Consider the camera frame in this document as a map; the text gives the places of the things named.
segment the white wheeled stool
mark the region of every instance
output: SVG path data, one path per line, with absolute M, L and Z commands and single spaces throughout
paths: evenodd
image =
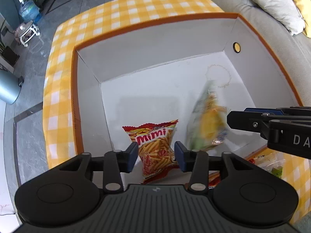
M 36 26 L 32 21 L 27 24 L 21 24 L 19 26 L 18 38 L 23 46 L 28 47 L 28 42 L 33 38 L 34 35 L 39 36 L 40 31 L 39 27 Z

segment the snack bag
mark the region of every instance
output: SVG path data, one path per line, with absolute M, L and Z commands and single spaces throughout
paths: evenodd
M 170 169 L 178 168 L 170 147 L 177 122 L 178 120 L 160 124 L 146 123 L 139 127 L 122 127 L 131 141 L 138 143 L 138 155 L 143 164 L 143 183 L 163 178 Z
M 186 145 L 189 150 L 208 150 L 221 144 L 227 135 L 226 108 L 217 106 L 216 92 L 209 81 L 196 102 L 188 126 Z

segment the orange package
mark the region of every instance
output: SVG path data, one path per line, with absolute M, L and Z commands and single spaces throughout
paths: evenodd
M 165 177 L 170 169 L 178 168 L 170 147 L 178 120 L 168 123 L 146 123 L 139 127 L 123 126 L 132 142 L 138 143 L 142 160 L 144 184 Z

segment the sofa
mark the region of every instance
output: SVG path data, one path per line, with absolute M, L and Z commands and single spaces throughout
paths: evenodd
M 225 12 L 241 14 L 257 29 L 283 63 L 304 106 L 311 106 L 311 38 L 302 33 L 291 36 L 252 0 L 212 1 Z

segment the white pillow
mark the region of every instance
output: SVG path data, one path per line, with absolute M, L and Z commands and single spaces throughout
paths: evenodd
M 291 35 L 304 30 L 305 23 L 293 0 L 253 0 L 264 11 L 280 21 Z

